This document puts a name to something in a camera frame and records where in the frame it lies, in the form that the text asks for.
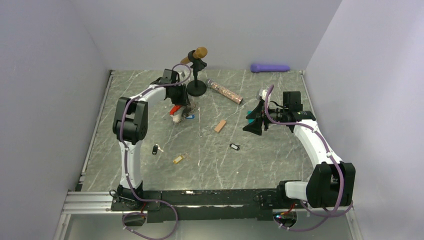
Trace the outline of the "red handled key holder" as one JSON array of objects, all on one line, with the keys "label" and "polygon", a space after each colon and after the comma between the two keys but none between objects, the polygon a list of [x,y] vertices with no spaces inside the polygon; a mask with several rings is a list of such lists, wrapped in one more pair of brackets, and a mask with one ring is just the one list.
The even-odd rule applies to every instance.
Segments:
[{"label": "red handled key holder", "polygon": [[169,115],[171,117],[171,120],[174,124],[178,124],[182,122],[185,118],[187,118],[189,115],[194,114],[194,112],[197,109],[197,105],[195,103],[192,103],[190,105],[174,105]]}]

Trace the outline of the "black tag with key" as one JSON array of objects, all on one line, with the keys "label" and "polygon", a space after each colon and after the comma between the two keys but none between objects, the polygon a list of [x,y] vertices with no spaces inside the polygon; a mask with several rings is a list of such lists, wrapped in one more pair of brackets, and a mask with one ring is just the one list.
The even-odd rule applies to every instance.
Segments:
[{"label": "black tag with key", "polygon": [[153,147],[152,147],[152,155],[157,155],[159,152],[164,152],[164,150],[160,147],[160,145],[159,144],[155,144]]}]

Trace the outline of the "yellow key tag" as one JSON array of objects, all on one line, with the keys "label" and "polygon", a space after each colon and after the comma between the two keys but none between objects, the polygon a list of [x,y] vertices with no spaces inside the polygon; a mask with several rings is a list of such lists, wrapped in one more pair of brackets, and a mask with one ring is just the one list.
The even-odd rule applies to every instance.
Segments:
[{"label": "yellow key tag", "polygon": [[173,159],[173,163],[174,164],[178,164],[179,162],[181,162],[183,159],[185,158],[185,156],[184,155],[179,155],[179,156],[177,156],[175,159]]}]

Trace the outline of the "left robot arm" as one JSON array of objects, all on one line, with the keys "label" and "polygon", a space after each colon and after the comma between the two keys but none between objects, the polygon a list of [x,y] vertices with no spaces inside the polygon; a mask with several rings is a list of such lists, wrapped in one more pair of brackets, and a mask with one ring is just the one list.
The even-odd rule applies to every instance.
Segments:
[{"label": "left robot arm", "polygon": [[142,141],[148,132],[149,108],[170,99],[171,120],[180,123],[191,110],[187,87],[181,83],[184,75],[165,69],[145,90],[117,101],[112,131],[121,151],[121,180],[112,196],[131,210],[139,209],[144,203],[140,157]]}]

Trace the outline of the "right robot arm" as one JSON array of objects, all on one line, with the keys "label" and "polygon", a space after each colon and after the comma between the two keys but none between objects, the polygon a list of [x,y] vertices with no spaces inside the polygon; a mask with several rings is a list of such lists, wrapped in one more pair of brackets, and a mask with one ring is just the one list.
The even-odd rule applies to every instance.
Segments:
[{"label": "right robot arm", "polygon": [[260,89],[259,103],[246,116],[252,122],[243,131],[262,135],[270,124],[287,126],[302,143],[313,166],[308,181],[285,180],[277,186],[276,203],[288,208],[295,200],[312,208],[347,207],[352,204],[356,169],[330,147],[311,111],[304,110],[299,91],[283,92],[283,104],[270,108],[270,93]]}]

